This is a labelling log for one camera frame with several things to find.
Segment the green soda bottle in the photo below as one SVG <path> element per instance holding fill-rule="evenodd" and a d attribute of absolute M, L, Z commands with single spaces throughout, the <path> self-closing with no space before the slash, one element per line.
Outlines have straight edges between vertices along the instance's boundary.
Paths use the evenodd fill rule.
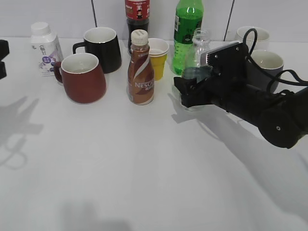
<path fill-rule="evenodd" d="M 177 5 L 174 28 L 173 70 L 181 75 L 185 55 L 193 45 L 193 33 L 202 25 L 204 7 L 202 0 L 180 0 Z"/>

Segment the white wall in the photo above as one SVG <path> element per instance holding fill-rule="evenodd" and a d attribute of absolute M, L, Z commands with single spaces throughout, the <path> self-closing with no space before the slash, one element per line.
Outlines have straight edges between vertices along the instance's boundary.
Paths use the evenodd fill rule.
<path fill-rule="evenodd" d="M 179 0 L 151 0 L 150 29 L 152 38 L 173 40 L 175 10 Z M 232 0 L 203 0 L 203 28 L 213 40 L 222 41 L 228 23 Z M 128 39 L 124 0 L 94 0 L 98 26 L 114 28 L 119 38 Z"/>
<path fill-rule="evenodd" d="M 62 38 L 81 38 L 94 27 L 91 0 L 0 0 L 0 36 L 30 36 L 36 21 L 51 24 Z M 128 38 L 125 0 L 94 0 L 98 26 L 114 28 Z M 151 0 L 150 36 L 173 39 L 175 8 L 179 0 Z M 232 0 L 203 0 L 203 28 L 213 40 L 223 40 Z M 236 29 L 253 25 L 266 28 L 271 41 L 308 42 L 308 0 L 235 0 L 227 40 Z"/>
<path fill-rule="evenodd" d="M 179 0 L 151 0 L 151 37 L 173 39 L 174 15 Z M 203 28 L 214 40 L 223 40 L 232 0 L 203 0 Z M 98 26 L 115 29 L 120 39 L 128 38 L 125 0 L 94 0 Z M 94 27 L 90 0 L 1 0 L 0 36 L 30 36 L 30 25 L 46 21 L 63 38 L 81 38 Z"/>
<path fill-rule="evenodd" d="M 227 40 L 237 28 L 267 29 L 271 41 L 308 42 L 308 0 L 235 0 Z"/>
<path fill-rule="evenodd" d="M 0 36 L 29 37 L 31 24 L 48 22 L 62 38 L 94 27 L 90 0 L 0 0 Z"/>

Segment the white bottle cap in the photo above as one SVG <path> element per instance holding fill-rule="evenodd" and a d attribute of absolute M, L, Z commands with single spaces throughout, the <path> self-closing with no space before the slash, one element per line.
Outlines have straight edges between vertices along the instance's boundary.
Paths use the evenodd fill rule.
<path fill-rule="evenodd" d="M 48 23 L 37 22 L 31 25 L 31 31 L 33 35 L 43 36 L 51 33 Z"/>
<path fill-rule="evenodd" d="M 131 43 L 135 46 L 144 46 L 149 42 L 148 32 L 145 30 L 134 30 L 131 33 Z"/>

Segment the yellow paper cup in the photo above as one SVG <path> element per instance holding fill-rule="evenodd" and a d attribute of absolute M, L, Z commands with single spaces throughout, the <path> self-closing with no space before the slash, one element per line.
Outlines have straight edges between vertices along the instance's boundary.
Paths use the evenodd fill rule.
<path fill-rule="evenodd" d="M 169 44 L 160 38 L 149 38 L 150 58 L 154 69 L 155 81 L 164 75 L 165 62 L 169 51 Z"/>

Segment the plastic bottle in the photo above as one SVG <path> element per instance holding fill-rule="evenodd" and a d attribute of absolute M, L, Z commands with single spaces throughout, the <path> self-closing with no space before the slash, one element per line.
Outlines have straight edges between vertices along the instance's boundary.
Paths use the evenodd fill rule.
<path fill-rule="evenodd" d="M 150 0 L 125 0 L 125 8 L 129 30 L 128 51 L 131 54 L 131 33 L 138 29 L 148 31 Z"/>
<path fill-rule="evenodd" d="M 197 79 L 197 83 L 211 77 L 212 67 L 206 64 L 206 53 L 210 51 L 210 37 L 208 31 L 196 30 L 192 39 L 193 45 L 189 48 L 185 57 L 185 68 L 182 73 L 184 79 Z M 198 105 L 186 108 L 187 111 L 197 111 L 204 108 Z"/>
<path fill-rule="evenodd" d="M 54 76 L 53 67 L 63 60 L 58 36 L 48 23 L 37 22 L 31 25 L 31 45 L 36 65 L 42 76 Z"/>
<path fill-rule="evenodd" d="M 128 68 L 129 99 L 138 105 L 150 103 L 154 97 L 154 70 L 151 64 L 148 33 L 135 30 L 131 33 L 132 55 Z"/>
<path fill-rule="evenodd" d="M 181 75 L 185 55 L 192 46 L 195 30 L 202 25 L 204 7 L 202 0 L 180 0 L 175 16 L 173 70 Z"/>

